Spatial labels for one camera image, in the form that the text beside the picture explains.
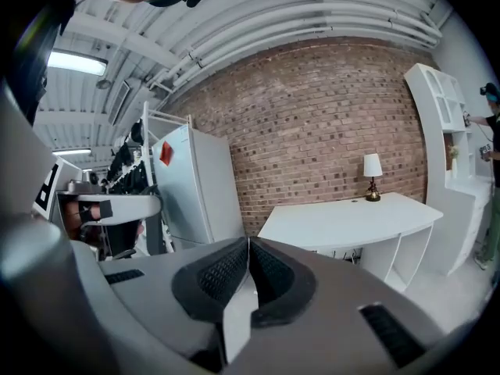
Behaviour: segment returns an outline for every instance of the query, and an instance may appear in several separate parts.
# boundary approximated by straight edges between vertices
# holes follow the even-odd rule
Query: lamp base
[[[366,191],[366,200],[369,202],[379,202],[380,201],[380,193],[377,190],[377,186],[375,185],[375,178],[372,177],[370,182],[370,187]]]
[[[368,200],[369,202],[379,202],[380,195],[378,191],[371,191],[370,193],[368,193],[368,195],[366,195],[366,200]]]

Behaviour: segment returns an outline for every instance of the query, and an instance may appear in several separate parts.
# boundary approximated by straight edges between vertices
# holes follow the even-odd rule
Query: table lamp
[[[375,185],[375,177],[382,176],[382,167],[380,166],[380,159],[378,154],[367,154],[365,155],[365,177],[371,177],[370,187],[366,191],[366,200],[369,202],[378,202],[380,200],[380,194]]]

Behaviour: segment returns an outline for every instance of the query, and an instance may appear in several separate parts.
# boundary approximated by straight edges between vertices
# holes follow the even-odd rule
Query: ceiling pipe
[[[428,37],[427,35],[424,34],[419,34],[415,30],[404,27],[402,25],[397,25],[389,21],[384,21],[384,20],[376,20],[373,18],[356,18],[356,17],[351,17],[351,16],[327,16],[327,17],[320,17],[320,18],[308,18],[305,20],[292,20],[288,21],[286,23],[279,23],[276,25],[273,25],[271,27],[264,28],[262,30],[259,30],[258,32],[255,32],[254,34],[250,35],[245,35],[244,37],[241,37],[228,45],[225,45],[221,49],[215,51],[213,54],[208,55],[204,59],[200,60],[197,65],[193,65],[186,73],[184,73],[181,77],[179,77],[177,80],[173,82],[173,86],[175,88],[179,88],[182,84],[188,82],[190,79],[193,77],[197,76],[198,73],[201,72],[202,69],[205,69],[207,66],[211,66],[215,61],[220,63],[223,61],[222,59],[226,59],[229,55],[232,55],[231,52],[236,51],[236,52],[243,52],[244,50],[248,50],[249,48],[256,47],[255,43],[250,44],[252,47],[248,47],[248,43],[252,39],[260,39],[256,42],[257,45],[261,45],[264,41],[262,38],[265,36],[268,36],[270,34],[275,34],[276,32],[287,30],[287,29],[293,29],[295,27],[299,26],[311,26],[314,24],[318,23],[347,23],[347,24],[358,24],[358,25],[367,25],[367,26],[377,26],[377,27],[385,27],[387,29],[391,30],[397,30],[405,34],[412,35],[414,37],[421,38],[423,41],[417,41],[415,39],[412,39],[410,37],[406,37],[406,40],[413,41],[414,43],[420,43],[421,45],[427,47],[427,48],[432,48],[434,47],[438,40],[433,39],[432,37]],[[311,31],[317,32],[319,29],[323,28],[309,28],[309,32],[302,32],[303,30],[298,30],[299,33],[294,33],[294,32],[289,32],[287,34],[284,34],[286,36],[292,36],[294,34],[301,34],[301,33],[310,33]],[[335,29],[340,29],[337,27],[326,27],[327,30],[335,30]],[[399,36],[397,34],[393,34],[391,32],[388,32],[388,34],[392,34],[395,36]],[[275,38],[283,38],[283,34],[277,35]],[[267,38],[265,41],[270,41],[270,39],[273,40],[273,38]]]
[[[208,66],[204,67],[203,69],[199,69],[199,67],[197,66],[194,66],[193,68],[191,68],[190,70],[190,73],[189,73],[189,76],[186,76],[184,77],[184,79],[182,80],[183,82],[178,82],[177,86],[173,89],[173,93],[176,93],[177,91],[179,91],[180,88],[182,88],[187,82],[191,81],[192,79],[194,79],[196,76],[212,69],[213,67],[217,66],[218,64],[228,60],[228,59],[231,59],[233,57],[235,57],[236,55],[239,55],[241,54],[242,52],[244,51],[247,51],[247,50],[250,50],[252,48],[256,48],[256,47],[259,47],[260,45],[266,45],[268,43],[271,43],[273,41],[277,41],[277,40],[280,40],[282,38],[289,38],[290,36],[297,36],[297,35],[300,35],[300,34],[312,34],[312,33],[316,33],[316,32],[324,32],[324,31],[329,31],[329,30],[338,30],[338,31],[343,31],[343,32],[349,32],[349,31],[369,31],[369,32],[372,32],[372,33],[377,33],[377,34],[380,34],[380,35],[385,35],[385,36],[391,36],[391,37],[396,37],[396,38],[399,38],[399,39],[402,39],[402,40],[405,40],[405,41],[411,41],[413,43],[415,43],[416,41],[414,39],[412,39],[411,37],[409,36],[405,36],[405,35],[401,35],[401,34],[394,34],[392,32],[389,32],[389,31],[386,31],[386,30],[364,30],[364,29],[361,29],[361,28],[358,28],[358,27],[314,27],[314,28],[308,28],[308,29],[301,29],[301,30],[294,30],[292,32],[287,32],[286,34],[279,34],[279,35],[276,35],[276,36],[272,36],[272,37],[268,37],[267,39],[262,39],[262,40],[259,40],[259,41],[256,41],[254,43],[251,43],[250,45],[246,45],[242,48],[239,48],[238,50],[235,50],[227,55],[225,55],[224,57],[221,57],[220,59],[217,59],[216,61],[212,62],[211,64],[209,64]],[[427,48],[432,48],[433,46],[432,45],[428,45],[424,42],[420,42],[420,44],[424,47],[427,47]]]
[[[175,65],[166,75],[166,78],[171,79],[177,72],[182,70],[188,63],[194,61],[195,58],[209,52],[216,46],[224,43],[227,40],[234,38],[235,36],[241,34],[245,30],[251,27],[262,26],[264,23],[270,22],[272,20],[279,20],[284,16],[291,16],[296,14],[314,13],[314,12],[324,12],[324,11],[353,11],[357,13],[366,13],[369,15],[379,15],[387,17],[389,20],[398,20],[414,27],[418,27],[428,34],[433,34],[439,38],[442,34],[439,30],[435,30],[433,27],[426,25],[425,23],[415,20],[410,16],[401,14],[395,10],[391,9],[381,9],[378,7],[373,7],[372,5],[362,5],[357,3],[313,3],[305,5],[296,5],[292,7],[287,7],[285,9],[278,9],[272,12],[266,12],[260,16],[253,17],[249,20],[242,21],[233,27],[223,30],[216,36],[210,38],[207,42],[201,44],[195,48],[190,54],[187,54],[182,58],[177,65]]]
[[[408,27],[403,27],[401,25],[388,22],[385,20],[377,20],[373,18],[358,18],[355,16],[325,16],[325,17],[319,17],[319,18],[307,18],[303,20],[292,20],[292,21],[287,21],[284,23],[278,23],[275,25],[272,25],[270,27],[263,28],[261,30],[257,30],[256,32],[252,32],[250,34],[246,34],[243,37],[240,37],[226,45],[224,45],[222,48],[214,52],[213,54],[205,57],[204,59],[201,59],[199,61],[199,64],[201,66],[207,66],[209,65],[212,61],[215,61],[216,59],[226,55],[228,52],[231,52],[232,50],[235,50],[236,48],[240,48],[241,46],[247,45],[248,43],[258,40],[261,38],[264,38],[266,36],[269,36],[271,34],[275,34],[277,32],[285,31],[285,30],[290,30],[298,27],[304,27],[308,25],[316,25],[318,23],[344,23],[344,24],[361,24],[361,25],[375,25],[375,26],[380,26],[380,27],[387,27],[391,28],[394,30],[399,30],[405,34],[411,34],[412,36],[419,38],[429,45],[435,45],[437,44],[438,40],[432,37],[428,37],[427,35],[418,32],[414,29],[408,28]]]

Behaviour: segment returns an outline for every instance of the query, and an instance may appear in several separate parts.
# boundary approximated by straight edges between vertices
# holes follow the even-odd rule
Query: ceiling light
[[[101,79],[97,84],[95,84],[95,86],[97,89],[104,91],[111,87],[111,81],[107,79]]]
[[[55,155],[90,154],[91,150],[89,148],[80,148],[78,150],[60,150],[53,153]]]
[[[100,77],[104,75],[107,65],[108,62],[104,59],[57,49],[52,50],[48,58],[48,66],[53,68],[91,73]]]

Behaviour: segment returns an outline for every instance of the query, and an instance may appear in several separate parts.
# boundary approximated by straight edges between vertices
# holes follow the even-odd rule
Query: brick wall
[[[236,62],[164,111],[225,136],[245,229],[275,205],[364,194],[363,156],[378,152],[382,192],[424,200],[427,161],[404,73],[430,55],[364,38],[303,41]]]

